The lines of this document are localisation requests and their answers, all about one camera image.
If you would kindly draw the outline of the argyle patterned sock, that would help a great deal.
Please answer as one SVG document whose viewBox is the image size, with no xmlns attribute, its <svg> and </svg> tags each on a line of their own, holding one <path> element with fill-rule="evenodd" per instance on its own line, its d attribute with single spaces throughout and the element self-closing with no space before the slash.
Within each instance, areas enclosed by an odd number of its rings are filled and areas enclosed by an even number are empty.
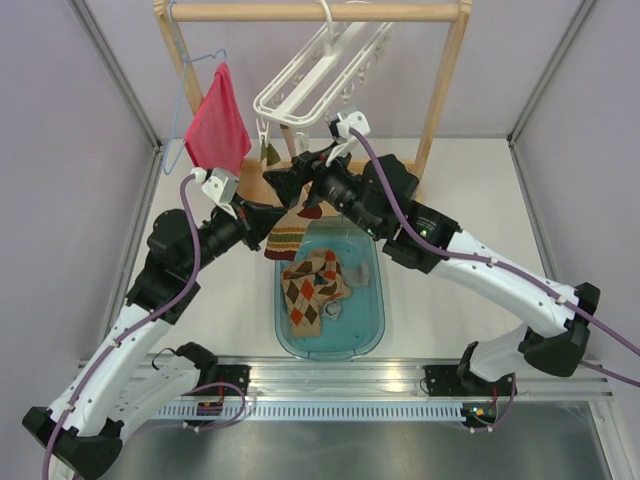
<svg viewBox="0 0 640 480">
<path fill-rule="evenodd" d="M 342 266 L 337 254 L 330 249 L 316 249 L 299 262 L 295 262 L 284 269 L 298 274 L 316 276 L 316 292 L 320 303 L 347 299 L 352 295 L 343 281 Z"/>
</svg>

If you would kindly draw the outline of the grey ankle sock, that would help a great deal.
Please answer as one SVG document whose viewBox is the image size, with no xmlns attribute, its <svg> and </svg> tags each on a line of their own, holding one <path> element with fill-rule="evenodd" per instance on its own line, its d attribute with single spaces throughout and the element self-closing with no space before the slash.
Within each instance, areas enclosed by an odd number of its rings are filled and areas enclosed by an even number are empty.
<svg viewBox="0 0 640 480">
<path fill-rule="evenodd" d="M 370 282 L 370 270 L 366 262 L 356 267 L 343 267 L 342 277 L 349 288 L 366 288 Z"/>
<path fill-rule="evenodd" d="M 342 311 L 340 300 L 332 300 L 322 306 L 321 316 L 329 320 L 337 320 Z"/>
</svg>

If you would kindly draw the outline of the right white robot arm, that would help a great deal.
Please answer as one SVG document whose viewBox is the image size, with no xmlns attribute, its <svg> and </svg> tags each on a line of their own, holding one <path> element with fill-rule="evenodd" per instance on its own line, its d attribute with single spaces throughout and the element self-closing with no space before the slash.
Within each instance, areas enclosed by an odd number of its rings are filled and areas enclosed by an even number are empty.
<svg viewBox="0 0 640 480">
<path fill-rule="evenodd" d="M 360 174 L 349 159 L 328 162 L 305 152 L 263 177 L 285 207 L 321 202 L 383 241 L 395 263 L 462 285 L 515 315 L 521 326 L 491 341 L 470 343 L 453 368 L 467 394 L 480 395 L 511 375 L 537 370 L 569 378 L 584 358 L 588 315 L 597 287 L 563 285 L 537 276 L 487 248 L 446 215 L 414 198 L 419 181 L 394 155 L 371 159 Z"/>
</svg>

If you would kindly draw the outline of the cream striped sock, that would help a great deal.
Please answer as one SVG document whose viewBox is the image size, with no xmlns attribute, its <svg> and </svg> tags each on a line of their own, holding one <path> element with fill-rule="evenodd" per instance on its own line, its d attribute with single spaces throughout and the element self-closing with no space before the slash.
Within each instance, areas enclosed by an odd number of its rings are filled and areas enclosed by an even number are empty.
<svg viewBox="0 0 640 480">
<path fill-rule="evenodd" d="M 293 261 L 308 227 L 322 215 L 318 205 L 310 208 L 299 205 L 289 210 L 267 237 L 264 256 L 274 261 Z"/>
<path fill-rule="evenodd" d="M 289 157 L 293 158 L 296 154 L 293 132 L 289 126 L 284 124 L 280 124 L 279 128 L 283 135 Z M 278 150 L 270 140 L 270 126 L 268 124 L 258 127 L 258 138 L 260 142 L 261 167 L 263 170 L 269 170 L 271 167 L 279 164 L 282 159 Z"/>
</svg>

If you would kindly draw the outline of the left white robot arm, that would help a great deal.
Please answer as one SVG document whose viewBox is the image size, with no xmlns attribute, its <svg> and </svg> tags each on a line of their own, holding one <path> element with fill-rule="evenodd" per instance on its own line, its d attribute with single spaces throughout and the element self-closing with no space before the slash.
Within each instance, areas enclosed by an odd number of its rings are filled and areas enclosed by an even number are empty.
<svg viewBox="0 0 640 480">
<path fill-rule="evenodd" d="M 57 458 L 76 475 L 98 479 L 162 406 L 183 393 L 215 390 L 218 358 L 195 342 L 174 349 L 170 362 L 134 389 L 125 387 L 198 294 L 196 274 L 239 243 L 259 250 L 287 212 L 240 196 L 231 207 L 231 213 L 214 208 L 202 224 L 188 208 L 154 220 L 144 267 L 108 336 L 63 394 L 48 407 L 30 408 L 22 420 L 47 460 Z"/>
</svg>

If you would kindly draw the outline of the white clip sock hanger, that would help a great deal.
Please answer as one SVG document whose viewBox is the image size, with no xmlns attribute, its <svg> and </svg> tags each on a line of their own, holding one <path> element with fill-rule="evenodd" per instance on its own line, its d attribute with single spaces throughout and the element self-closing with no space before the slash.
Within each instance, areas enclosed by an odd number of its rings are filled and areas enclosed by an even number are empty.
<svg viewBox="0 0 640 480">
<path fill-rule="evenodd" d="M 339 22 L 328 2 L 319 3 L 324 25 L 253 100 L 260 157 L 268 160 L 271 127 L 292 132 L 316 124 L 341 99 L 348 102 L 354 79 L 366 80 L 371 61 L 384 53 L 395 24 Z"/>
</svg>

